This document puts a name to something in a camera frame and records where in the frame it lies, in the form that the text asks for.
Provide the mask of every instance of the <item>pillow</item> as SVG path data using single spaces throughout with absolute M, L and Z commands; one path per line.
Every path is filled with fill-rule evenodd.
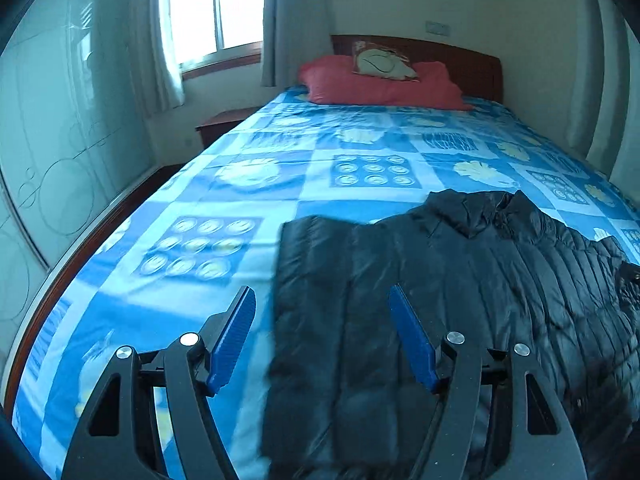
M 407 56 L 367 41 L 353 43 L 353 73 L 398 81 L 418 79 Z
M 299 79 L 309 88 L 309 101 L 322 105 L 417 106 L 440 110 L 472 110 L 449 80 L 440 62 L 416 63 L 420 80 L 395 81 L 354 74 L 350 56 L 324 56 L 300 68 Z

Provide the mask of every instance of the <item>puffer jacket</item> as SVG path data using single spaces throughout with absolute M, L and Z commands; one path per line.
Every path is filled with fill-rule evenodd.
M 638 420 L 640 267 L 615 238 L 587 240 L 521 192 L 445 190 L 376 224 L 284 225 L 262 433 L 272 478 L 407 478 L 435 399 L 401 351 L 386 304 L 395 283 L 421 319 L 487 348 L 526 343 L 590 478 L 606 477 Z M 486 388 L 470 477 L 486 436 Z

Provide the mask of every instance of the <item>window sill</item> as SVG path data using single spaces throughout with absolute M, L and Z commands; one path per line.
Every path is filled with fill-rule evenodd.
M 249 49 L 246 49 L 241 56 L 232 57 L 230 59 L 221 59 L 207 63 L 203 66 L 197 66 L 185 70 L 184 72 L 182 72 L 182 80 L 186 81 L 187 79 L 193 79 L 195 77 L 199 77 L 211 72 L 219 72 L 220 70 L 227 70 L 229 68 L 235 68 L 237 66 L 260 63 L 260 60 L 262 58 L 260 52 L 262 42 L 259 41 L 257 43 L 251 43 L 247 45 L 247 47 L 249 47 Z

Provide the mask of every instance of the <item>red pillow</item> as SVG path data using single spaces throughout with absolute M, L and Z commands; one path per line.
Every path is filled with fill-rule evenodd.
M 324 56 L 300 67 L 298 77 L 309 88 L 309 101 L 321 105 L 417 106 L 472 110 L 440 62 L 415 63 L 420 81 L 395 81 L 354 74 L 350 56 Z

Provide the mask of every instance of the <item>blue gripper pad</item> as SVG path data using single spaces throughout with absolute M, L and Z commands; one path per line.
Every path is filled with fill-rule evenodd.
M 436 373 L 436 352 L 400 285 L 391 287 L 388 305 L 415 379 L 435 392 L 440 383 Z
M 218 393 L 231 379 L 254 317 L 255 292 L 247 288 L 211 352 L 207 378 L 207 389 L 210 393 Z

